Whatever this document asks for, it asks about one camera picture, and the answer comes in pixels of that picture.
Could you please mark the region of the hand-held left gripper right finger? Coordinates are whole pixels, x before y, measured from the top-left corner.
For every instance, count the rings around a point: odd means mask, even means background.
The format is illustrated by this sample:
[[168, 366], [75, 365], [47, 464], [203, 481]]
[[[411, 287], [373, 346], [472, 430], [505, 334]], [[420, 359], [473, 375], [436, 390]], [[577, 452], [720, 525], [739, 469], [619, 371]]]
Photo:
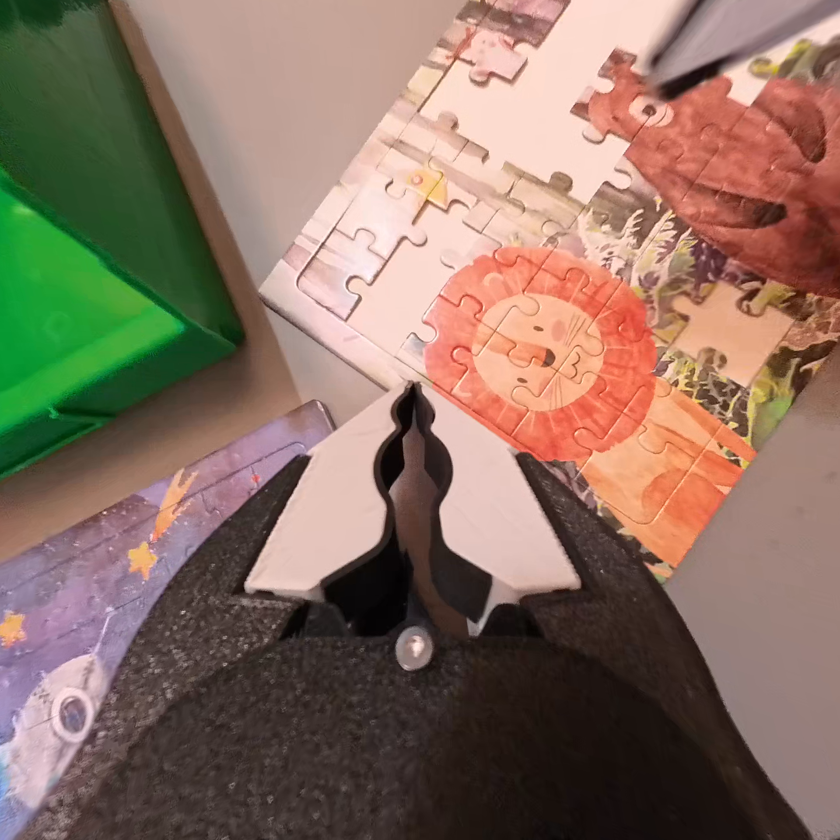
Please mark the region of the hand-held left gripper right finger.
[[469, 635], [479, 636], [499, 606], [582, 591], [581, 574], [512, 448], [419, 383], [415, 419], [435, 488], [429, 570]]

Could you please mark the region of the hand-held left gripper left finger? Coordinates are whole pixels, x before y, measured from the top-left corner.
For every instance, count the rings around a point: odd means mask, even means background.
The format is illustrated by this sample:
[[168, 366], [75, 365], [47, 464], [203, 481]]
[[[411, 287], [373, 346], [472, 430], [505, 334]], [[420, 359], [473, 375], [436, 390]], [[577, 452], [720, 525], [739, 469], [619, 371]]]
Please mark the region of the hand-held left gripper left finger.
[[317, 445], [245, 579], [248, 594], [377, 604], [404, 563], [390, 490], [402, 474], [415, 386], [385, 394]]

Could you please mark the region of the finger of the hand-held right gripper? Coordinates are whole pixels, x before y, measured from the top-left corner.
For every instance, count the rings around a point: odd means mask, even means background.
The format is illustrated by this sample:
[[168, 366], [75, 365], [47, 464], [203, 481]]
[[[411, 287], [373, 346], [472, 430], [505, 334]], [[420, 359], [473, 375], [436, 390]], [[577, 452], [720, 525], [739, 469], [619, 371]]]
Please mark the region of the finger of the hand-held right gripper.
[[838, 8], [838, 1], [686, 2], [646, 59], [647, 91], [673, 100]]

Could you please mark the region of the brown green puzzle piece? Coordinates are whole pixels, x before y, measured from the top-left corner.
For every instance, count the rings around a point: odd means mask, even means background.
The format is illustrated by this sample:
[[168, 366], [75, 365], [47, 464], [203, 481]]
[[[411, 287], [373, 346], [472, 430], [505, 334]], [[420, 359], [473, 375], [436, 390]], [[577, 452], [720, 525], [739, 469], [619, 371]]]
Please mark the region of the brown green puzzle piece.
[[759, 56], [750, 61], [748, 71], [764, 81], [788, 78], [806, 85], [822, 83], [839, 88], [839, 36], [825, 43], [801, 38], [782, 60]]

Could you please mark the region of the assembled orange lion pieces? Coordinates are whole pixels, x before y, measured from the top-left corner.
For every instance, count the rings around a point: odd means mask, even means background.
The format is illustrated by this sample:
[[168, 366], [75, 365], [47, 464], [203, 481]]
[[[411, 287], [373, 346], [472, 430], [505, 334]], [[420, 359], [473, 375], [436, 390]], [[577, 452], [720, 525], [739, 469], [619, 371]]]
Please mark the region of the assembled orange lion pieces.
[[643, 302], [563, 248], [499, 248], [455, 269], [423, 316], [428, 380], [545, 464], [574, 476], [654, 566], [674, 569], [753, 447], [655, 372]]

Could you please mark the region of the jigsaw puzzle frame board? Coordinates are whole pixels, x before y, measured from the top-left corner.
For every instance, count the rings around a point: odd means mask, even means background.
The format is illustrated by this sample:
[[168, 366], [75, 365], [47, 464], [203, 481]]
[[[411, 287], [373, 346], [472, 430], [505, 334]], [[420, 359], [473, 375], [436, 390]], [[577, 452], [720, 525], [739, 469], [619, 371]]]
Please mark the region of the jigsaw puzzle frame board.
[[[765, 279], [721, 252], [636, 168], [631, 142], [590, 143], [571, 114], [585, 89], [612, 88], [597, 74], [614, 48], [636, 55], [645, 84], [637, 53], [678, 5], [466, 2], [261, 285], [263, 302], [373, 381], [418, 375], [481, 422], [426, 377], [434, 331], [424, 314], [475, 257], [566, 249], [636, 293], [655, 372], [757, 454], [838, 345], [838, 295]], [[513, 82], [469, 80], [471, 65], [454, 56], [468, 28], [513, 38], [528, 58]], [[751, 76], [752, 59], [780, 61], [799, 39], [834, 36], [838, 14], [663, 101], [724, 78], [730, 97], [750, 105], [781, 80]], [[571, 465], [545, 465], [642, 551], [655, 577], [672, 575], [596, 506]]]

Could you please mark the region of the pink spotted puzzle piece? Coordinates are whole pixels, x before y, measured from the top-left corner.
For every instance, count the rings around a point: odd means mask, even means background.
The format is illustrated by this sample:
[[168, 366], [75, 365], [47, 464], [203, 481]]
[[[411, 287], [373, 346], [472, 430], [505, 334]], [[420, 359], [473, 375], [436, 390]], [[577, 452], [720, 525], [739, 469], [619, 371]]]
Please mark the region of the pink spotted puzzle piece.
[[469, 80], [477, 85], [487, 84], [491, 77], [513, 82], [528, 62], [516, 51], [513, 38], [487, 28], [468, 28], [454, 56], [471, 65]]

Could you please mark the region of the space themed puzzle board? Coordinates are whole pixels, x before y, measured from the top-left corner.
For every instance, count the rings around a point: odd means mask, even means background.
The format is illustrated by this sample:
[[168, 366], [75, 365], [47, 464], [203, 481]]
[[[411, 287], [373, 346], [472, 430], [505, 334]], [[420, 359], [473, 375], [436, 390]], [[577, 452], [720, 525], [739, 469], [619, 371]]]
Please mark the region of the space themed puzzle board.
[[67, 769], [174, 574], [333, 429], [323, 404], [304, 403], [2, 563], [2, 838]]

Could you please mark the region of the green plastic bin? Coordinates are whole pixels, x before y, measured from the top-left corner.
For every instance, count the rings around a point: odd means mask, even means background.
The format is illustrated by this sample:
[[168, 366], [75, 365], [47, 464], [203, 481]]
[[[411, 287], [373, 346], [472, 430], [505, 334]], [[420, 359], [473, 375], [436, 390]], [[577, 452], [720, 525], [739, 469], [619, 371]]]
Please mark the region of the green plastic bin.
[[245, 331], [108, 2], [1, 2], [1, 472]]

